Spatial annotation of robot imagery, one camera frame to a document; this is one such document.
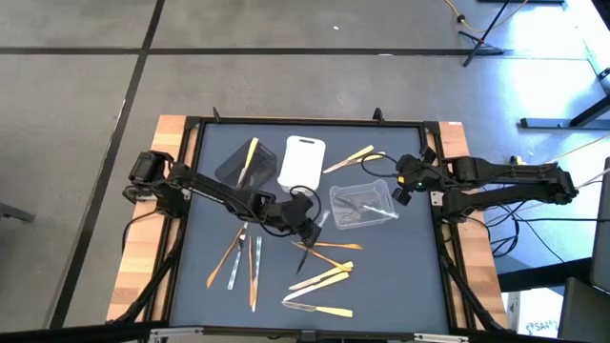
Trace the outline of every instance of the black metal frame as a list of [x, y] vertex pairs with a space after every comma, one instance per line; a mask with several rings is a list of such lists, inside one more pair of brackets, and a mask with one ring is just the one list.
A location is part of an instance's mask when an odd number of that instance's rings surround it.
[[[480, 37], [480, 38], [475, 37], [474, 35], [472, 35], [470, 33], [464, 32], [463, 30], [460, 30], [460, 31], [457, 32], [458, 34], [466, 36], [466, 37], [468, 37], [468, 38], [470, 38], [470, 39], [472, 39], [472, 40], [477, 42], [475, 44], [475, 47], [468, 54], [468, 57], [464, 61], [464, 64], [462, 64], [462, 66], [464, 68], [466, 68], [466, 67], [468, 67], [468, 65], [470, 65], [470, 62], [472, 62], [473, 58], [475, 58], [476, 55], [480, 55], [481, 54], [481, 53], [479, 53], [479, 50], [483, 46], [487, 46], [487, 47], [493, 48], [495, 50], [498, 50], [497, 54], [504, 54], [504, 50], [485, 43], [485, 38], [487, 38], [487, 35], [489, 34], [489, 32], [491, 32], [491, 30], [494, 28], [494, 25], [496, 24], [496, 22], [498, 21], [499, 17], [502, 15], [504, 10], [506, 9], [506, 6], [508, 6], [509, 2], [510, 2], [510, 0], [504, 0], [504, 4], [502, 4], [502, 7], [499, 9], [498, 13], [496, 14], [496, 17], [494, 17], [494, 20], [492, 20], [492, 23], [489, 25], [489, 28], [487, 28], [487, 30], [485, 31], [485, 33], [483, 34], [482, 37]], [[461, 20], [466, 20], [466, 17], [463, 14], [457, 17], [457, 22], [458, 23], [461, 23]]]
[[[437, 154], [438, 154], [438, 162], [440, 165], [443, 165], [444, 161], [444, 152], [442, 149], [442, 141], [440, 137], [440, 130], [438, 126], [438, 122], [413, 122], [413, 121], [386, 121], [383, 118], [383, 114], [380, 109], [376, 109], [373, 115], [373, 119], [370, 120], [351, 120], [351, 119], [305, 119], [305, 118], [255, 118], [255, 117], [221, 117], [218, 114], [216, 108], [213, 109], [213, 116], [209, 117], [187, 117], [187, 121], [185, 124], [185, 130], [183, 131], [182, 141], [180, 145], [180, 155], [179, 159], [184, 160], [184, 153], [189, 144], [189, 137], [191, 134], [191, 130], [193, 130], [194, 126], [197, 126], [197, 137], [195, 138], [196, 146], [195, 152], [193, 156], [193, 167], [196, 168], [199, 160], [199, 155], [201, 152], [201, 143], [203, 141], [203, 134], [205, 132], [205, 126], [207, 124], [267, 124], [267, 125], [303, 125], [303, 126], [364, 126], [364, 127], [399, 127], [399, 128], [409, 128], [409, 129], [417, 129], [419, 133], [420, 144], [427, 145], [427, 135], [426, 130], [432, 133], [435, 145], [437, 146]], [[432, 216], [433, 223], [435, 226], [435, 238], [437, 242], [437, 249], [440, 249], [438, 244], [444, 244], [442, 231], [441, 231], [441, 213], [438, 210], [439, 207], [434, 207], [431, 202], [432, 207]], [[180, 221], [180, 227], [182, 230], [179, 230], [179, 234], [186, 233], [186, 223], [187, 219]], [[169, 235], [169, 230], [171, 228], [170, 224], [165, 224], [162, 232], [162, 237]], [[459, 239], [457, 234], [457, 227], [454, 227], [453, 230], [455, 234], [452, 239], [452, 244], [455, 252], [456, 264], [460, 269], [462, 276], [465, 278], [465, 266], [463, 263], [463, 255], [461, 252], [461, 248], [459, 245]], [[182, 250], [182, 242], [184, 240], [180, 240], [180, 246], [178, 250], [181, 252]], [[159, 242], [159, 250], [164, 252], [168, 249], [167, 247], [168, 239], [162, 239]], [[157, 262], [158, 258], [162, 256], [161, 252], [157, 253]], [[175, 282], [177, 278], [177, 273], [180, 265], [180, 253], [175, 259], [175, 265], [171, 269], [170, 279], [168, 282], [168, 289], [166, 291], [166, 297], [164, 299], [163, 312], [161, 316], [162, 321], [169, 321], [171, 315], [171, 309], [173, 305], [173, 298], [175, 292]], [[458, 327], [456, 315], [455, 315], [455, 305], [453, 302], [451, 284], [450, 284], [450, 276], [443, 269], [441, 265], [440, 257], [438, 259], [438, 267], [440, 270], [442, 290], [445, 302], [445, 309], [447, 313], [447, 322], [450, 328], [450, 331], [454, 330]], [[149, 305], [147, 306], [147, 310], [145, 313], [148, 314], [149, 319], [152, 314], [152, 308], [154, 307], [154, 298], [151, 299]], [[467, 318], [467, 328], [475, 329], [476, 323], [474, 319], [474, 315], [472, 310], [465, 305], [464, 311], [466, 313]], [[226, 327], [204, 327], [205, 333], [208, 334], [237, 334], [237, 335], [262, 335], [262, 336], [289, 336], [295, 338], [302, 338], [302, 331], [293, 331], [293, 330], [279, 330], [279, 329], [255, 329], [255, 328], [226, 328]], [[307, 333], [309, 335], [313, 335], [316, 339], [322, 338], [363, 338], [367, 337], [371, 339], [371, 337], [377, 337], [379, 339], [413, 339], [413, 333], [349, 333], [349, 332], [316, 332], [316, 333]]]
[[523, 129], [608, 130], [610, 120], [598, 119], [610, 111], [610, 94], [572, 119], [521, 118]]

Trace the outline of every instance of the dark gray tabletop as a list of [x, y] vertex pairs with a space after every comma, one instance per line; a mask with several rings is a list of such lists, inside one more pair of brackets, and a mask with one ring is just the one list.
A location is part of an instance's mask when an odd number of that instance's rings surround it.
[[[209, 176], [247, 139], [256, 136], [277, 155], [278, 171], [262, 188], [273, 192], [278, 201], [289, 199], [277, 184], [279, 168], [290, 135], [318, 138], [326, 142], [324, 167], [373, 144], [399, 158], [404, 153], [418, 154], [417, 129], [381, 127], [321, 127], [274, 125], [206, 125], [198, 171]], [[394, 172], [387, 160], [371, 162], [379, 173]], [[323, 174], [317, 190], [323, 209], [330, 209], [329, 189], [371, 183], [376, 177], [359, 166]], [[390, 190], [396, 186], [386, 180]], [[330, 264], [314, 256], [299, 275], [296, 266], [302, 251], [290, 241], [296, 237], [276, 238], [251, 224], [249, 235], [263, 237], [260, 283], [256, 313], [248, 305], [248, 257], [242, 254], [232, 291], [227, 283], [235, 259], [229, 255], [214, 283], [206, 289], [206, 279], [235, 236], [240, 222], [226, 210], [203, 197], [193, 198], [186, 238], [180, 261], [171, 316], [171, 325], [325, 330], [370, 333], [448, 333], [443, 302], [437, 250], [433, 233], [428, 193], [416, 193], [403, 207], [395, 203], [398, 220], [365, 228], [340, 231], [329, 218], [319, 241], [358, 243], [364, 251], [337, 248], [318, 250], [339, 262], [354, 261], [347, 280], [307, 293], [293, 300], [304, 304], [338, 307], [354, 311], [354, 318], [326, 313], [307, 313], [285, 308], [281, 299], [288, 288], [309, 277], [326, 272]]]

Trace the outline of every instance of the black cable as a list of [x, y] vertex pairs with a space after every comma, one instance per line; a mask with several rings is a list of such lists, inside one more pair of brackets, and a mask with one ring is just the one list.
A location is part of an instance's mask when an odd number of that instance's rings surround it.
[[532, 219], [515, 219], [516, 221], [519, 222], [532, 222], [532, 221], [594, 221], [594, 222], [598, 222], [598, 223], [604, 223], [607, 221], [610, 221], [609, 218], [601, 218], [601, 219], [597, 219], [597, 218], [532, 218]]
[[134, 219], [130, 220], [129, 223], [127, 223], [127, 225], [125, 226], [125, 229], [123, 229], [123, 244], [121, 246], [121, 252], [125, 251], [125, 245], [127, 244], [127, 235], [130, 231], [130, 226], [135, 223], [136, 221], [146, 218], [149, 215], [155, 214], [156, 210], [148, 212], [148, 213], [144, 213], [142, 215], [138, 215], [136, 216]]
[[540, 243], [542, 243], [542, 245], [546, 248], [546, 250], [548, 250], [550, 253], [552, 253], [559, 261], [561, 261], [562, 263], [565, 263], [565, 261], [561, 257], [559, 257], [558, 254], [553, 252], [553, 250], [548, 245], [546, 245], [546, 243], [544, 243], [544, 240], [538, 235], [536, 230], [534, 230], [534, 227], [532, 227], [532, 224], [530, 224], [528, 222], [525, 222], [525, 224], [527, 224], [530, 227], [530, 230], [532, 230], [532, 232], [534, 233], [536, 238], [540, 241]]
[[368, 173], [369, 175], [376, 176], [376, 177], [398, 177], [398, 174], [397, 174], [397, 173], [392, 173], [392, 174], [379, 174], [379, 173], [372, 172], [372, 171], [369, 171], [369, 170], [367, 170], [366, 168], [364, 168], [364, 161], [366, 161], [366, 158], [367, 158], [367, 157], [369, 157], [369, 156], [382, 156], [383, 158], [387, 158], [387, 159], [389, 159], [390, 161], [394, 162], [394, 164], [395, 164], [395, 165], [397, 165], [397, 164], [398, 164], [398, 161], [396, 161], [394, 158], [392, 158], [392, 157], [388, 156], [388, 155], [387, 155], [387, 154], [385, 154], [385, 153], [381, 153], [381, 152], [370, 152], [370, 153], [367, 153], [367, 154], [365, 154], [364, 156], [362, 156], [362, 159], [360, 160], [360, 167], [361, 167], [361, 168], [364, 170], [364, 172]]
[[493, 227], [496, 227], [496, 226], [498, 226], [498, 225], [502, 224], [503, 222], [505, 222], [505, 221], [506, 221], [506, 219], [508, 219], [508, 218], [512, 217], [512, 216], [513, 216], [513, 214], [515, 214], [515, 212], [516, 212], [516, 211], [518, 211], [518, 210], [519, 210], [519, 208], [520, 208], [521, 206], [523, 206], [523, 205], [524, 205], [526, 202], [527, 202], [527, 200], [526, 200], [526, 201], [521, 202], [520, 204], [518, 204], [518, 206], [516, 206], [516, 207], [515, 207], [514, 209], [512, 209], [511, 211], [510, 211], [510, 209], [509, 209], [509, 208], [505, 208], [504, 206], [501, 206], [501, 207], [502, 207], [504, 210], [509, 210], [508, 214], [507, 214], [507, 215], [506, 215], [504, 218], [502, 218], [502, 219], [501, 219], [499, 222], [496, 222], [496, 223], [494, 223], [494, 224], [492, 224], [492, 225], [488, 225], [488, 226], [489, 226], [490, 228], [493, 228]]

